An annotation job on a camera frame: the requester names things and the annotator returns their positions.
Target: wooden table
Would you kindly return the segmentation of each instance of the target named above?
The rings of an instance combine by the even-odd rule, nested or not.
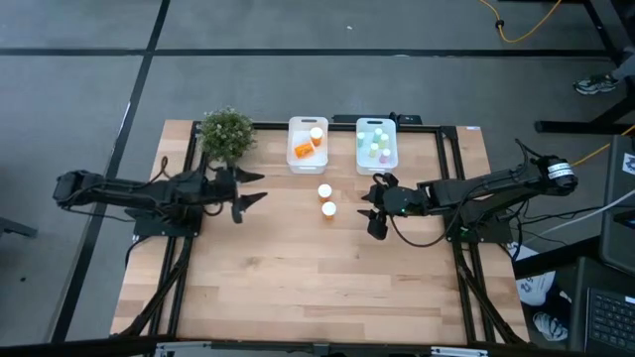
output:
[[[153,175],[162,156],[170,159],[168,173],[181,171],[190,129],[191,121],[166,121]],[[470,178],[489,173],[480,130],[457,131],[465,174]],[[232,222],[227,208],[203,220],[191,252],[178,337],[465,343],[450,245],[412,248],[392,228],[385,241],[368,235],[367,219],[356,209],[369,208],[360,197],[372,180],[356,173],[354,133],[328,136],[325,174],[298,176],[286,164],[287,132],[258,132],[257,149],[239,165],[266,177],[242,185],[240,191],[269,195],[249,208],[240,225]],[[400,185],[415,187],[418,181],[441,178],[434,135],[400,133],[398,143],[399,167],[394,174]],[[446,151],[452,168],[448,143]],[[321,183],[333,187],[333,221],[320,214]],[[397,218],[396,223],[420,243],[444,230],[440,217]],[[127,327],[155,292],[166,242],[165,237],[154,237],[132,252],[112,332]],[[479,249],[489,297],[516,333],[528,340],[509,257],[493,244]],[[471,300],[482,339],[478,303]],[[167,330],[170,306],[168,297],[160,332]]]

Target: potted plant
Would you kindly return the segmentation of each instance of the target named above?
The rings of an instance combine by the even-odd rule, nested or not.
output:
[[[233,164],[256,143],[251,119],[233,108],[205,113],[202,149],[210,161]]]

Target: orange object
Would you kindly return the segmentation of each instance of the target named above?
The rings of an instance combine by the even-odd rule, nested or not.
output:
[[[312,128],[310,131],[311,141],[316,147],[321,144],[321,138],[324,135],[324,131],[318,127]]]
[[[303,159],[314,152],[314,146],[311,143],[304,143],[297,146],[295,150],[298,159]]]

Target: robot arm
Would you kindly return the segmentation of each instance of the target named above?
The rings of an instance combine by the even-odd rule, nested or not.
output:
[[[380,240],[386,238],[387,216],[428,216],[455,212],[460,216],[463,226],[486,225],[496,214],[504,213],[511,205],[538,194],[568,195],[577,186],[577,177],[569,163],[556,156],[526,160],[516,169],[478,178],[419,182],[416,189],[398,186],[399,181],[391,174],[375,174],[373,180],[375,184],[362,199],[373,203],[375,209],[359,212],[370,220],[368,233]]]
[[[126,213],[138,221],[156,220],[174,226],[200,221],[204,205],[232,202],[232,218],[234,222],[241,223],[241,212],[267,193],[238,195],[237,184],[264,176],[247,173],[237,167],[214,170],[216,178],[212,180],[199,172],[187,172],[167,180],[148,182],[74,171],[58,178],[53,198],[63,209],[101,202],[127,207]]]

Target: white plastic container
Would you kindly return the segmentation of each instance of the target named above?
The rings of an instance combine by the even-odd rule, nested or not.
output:
[[[360,118],[356,124],[357,133],[364,133],[364,144],[357,148],[357,173],[360,175],[373,175],[390,173],[399,165],[397,155],[397,127],[390,119]],[[388,134],[388,146],[390,149],[390,159],[387,163],[379,162],[381,151],[379,150],[374,158],[370,157],[370,144],[375,136],[375,129],[380,128],[383,133]]]
[[[315,152],[308,158],[298,159],[295,148],[311,142],[312,128],[322,129],[321,144],[314,146]],[[289,138],[287,139],[287,164],[294,174],[319,175],[328,164],[328,120],[322,117],[293,117],[289,120]]]

